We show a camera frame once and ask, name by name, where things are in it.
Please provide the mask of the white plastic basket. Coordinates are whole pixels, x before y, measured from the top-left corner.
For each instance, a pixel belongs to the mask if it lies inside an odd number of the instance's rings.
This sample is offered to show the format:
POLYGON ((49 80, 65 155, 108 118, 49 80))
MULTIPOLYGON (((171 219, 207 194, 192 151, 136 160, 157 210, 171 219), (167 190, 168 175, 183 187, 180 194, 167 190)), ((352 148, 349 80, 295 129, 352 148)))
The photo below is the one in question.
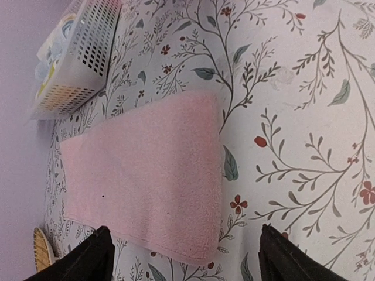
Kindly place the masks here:
POLYGON ((62 14, 76 14, 67 45, 38 98, 35 79, 29 120, 63 119, 104 89, 121 6, 121 1, 71 1, 62 14))

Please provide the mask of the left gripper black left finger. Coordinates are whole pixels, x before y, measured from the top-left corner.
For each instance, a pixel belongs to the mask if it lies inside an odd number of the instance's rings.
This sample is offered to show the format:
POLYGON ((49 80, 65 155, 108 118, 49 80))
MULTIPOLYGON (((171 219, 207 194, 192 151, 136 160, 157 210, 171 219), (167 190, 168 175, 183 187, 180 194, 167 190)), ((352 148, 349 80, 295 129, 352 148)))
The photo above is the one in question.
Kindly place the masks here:
POLYGON ((29 277, 28 281, 111 280, 114 254, 110 230, 101 226, 66 256, 29 277))

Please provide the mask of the pink towel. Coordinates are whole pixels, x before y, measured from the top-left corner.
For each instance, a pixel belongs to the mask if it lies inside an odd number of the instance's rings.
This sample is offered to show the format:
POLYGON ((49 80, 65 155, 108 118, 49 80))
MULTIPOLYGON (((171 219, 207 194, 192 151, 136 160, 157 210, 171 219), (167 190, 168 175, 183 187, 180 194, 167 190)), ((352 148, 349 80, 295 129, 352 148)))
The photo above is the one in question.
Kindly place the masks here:
POLYGON ((108 119, 60 144, 68 219, 190 265, 219 243, 218 104, 184 92, 108 119))

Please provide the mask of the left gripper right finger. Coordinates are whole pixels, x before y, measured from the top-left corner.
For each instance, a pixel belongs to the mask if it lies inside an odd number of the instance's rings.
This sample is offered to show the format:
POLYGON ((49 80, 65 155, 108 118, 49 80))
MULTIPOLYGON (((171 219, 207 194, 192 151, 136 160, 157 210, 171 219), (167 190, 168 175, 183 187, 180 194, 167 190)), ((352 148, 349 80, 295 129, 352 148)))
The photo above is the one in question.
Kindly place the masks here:
POLYGON ((346 281, 302 252, 272 225, 262 226, 258 258, 262 280, 346 281))

